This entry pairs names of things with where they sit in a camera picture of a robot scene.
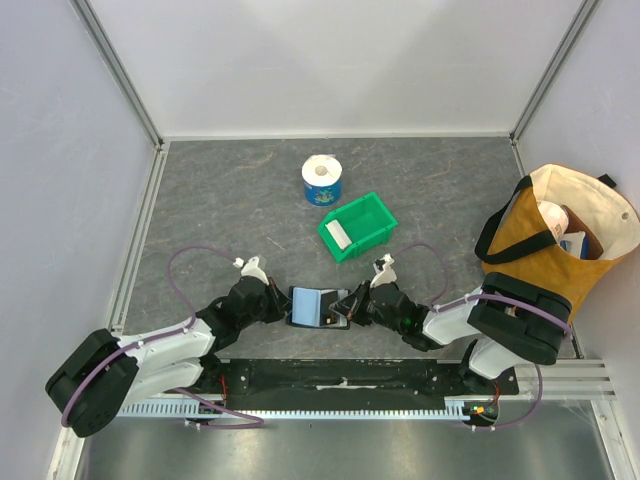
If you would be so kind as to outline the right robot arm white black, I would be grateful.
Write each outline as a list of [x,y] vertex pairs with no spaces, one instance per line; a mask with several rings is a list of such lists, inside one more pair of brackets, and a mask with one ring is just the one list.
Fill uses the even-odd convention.
[[460,386],[473,394],[518,364],[553,365],[572,335],[568,300],[498,272],[463,297],[432,306],[413,302],[394,282],[365,281],[330,310],[362,326],[390,329],[420,351],[476,335],[457,371]]

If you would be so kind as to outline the green plastic bin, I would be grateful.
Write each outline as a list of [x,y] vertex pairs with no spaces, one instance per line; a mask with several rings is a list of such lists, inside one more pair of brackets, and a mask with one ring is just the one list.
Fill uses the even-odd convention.
[[[325,225],[338,220],[352,244],[341,251],[331,238]],[[375,193],[370,192],[342,207],[329,212],[317,227],[317,232],[337,263],[354,259],[365,251],[386,244],[399,222]]]

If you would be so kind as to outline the light blue card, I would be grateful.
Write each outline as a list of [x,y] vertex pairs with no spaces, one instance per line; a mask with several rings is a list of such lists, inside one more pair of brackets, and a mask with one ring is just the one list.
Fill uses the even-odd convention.
[[321,292],[303,287],[293,288],[291,323],[297,326],[319,328]]

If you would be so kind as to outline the black leather card holder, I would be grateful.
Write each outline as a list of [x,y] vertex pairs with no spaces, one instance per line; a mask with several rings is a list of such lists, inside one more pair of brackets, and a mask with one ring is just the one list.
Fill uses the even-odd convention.
[[299,286],[289,288],[291,300],[286,324],[307,329],[347,330],[349,321],[330,306],[350,294],[348,289],[314,289]]

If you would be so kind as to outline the black VIP card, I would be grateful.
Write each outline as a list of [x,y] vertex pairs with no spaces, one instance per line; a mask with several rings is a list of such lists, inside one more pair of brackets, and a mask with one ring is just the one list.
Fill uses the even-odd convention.
[[332,325],[339,322],[339,315],[335,313],[331,306],[340,300],[338,290],[323,292],[320,298],[320,321],[322,325]]

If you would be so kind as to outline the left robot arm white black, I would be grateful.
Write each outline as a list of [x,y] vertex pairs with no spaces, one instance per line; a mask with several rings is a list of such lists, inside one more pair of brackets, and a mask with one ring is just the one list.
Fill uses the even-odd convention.
[[92,436],[123,407],[155,394],[189,386],[212,391],[220,380],[215,353],[252,324],[277,322],[290,310],[271,277],[243,277],[227,295],[173,326],[124,337],[92,332],[49,378],[45,392],[64,427],[80,438]]

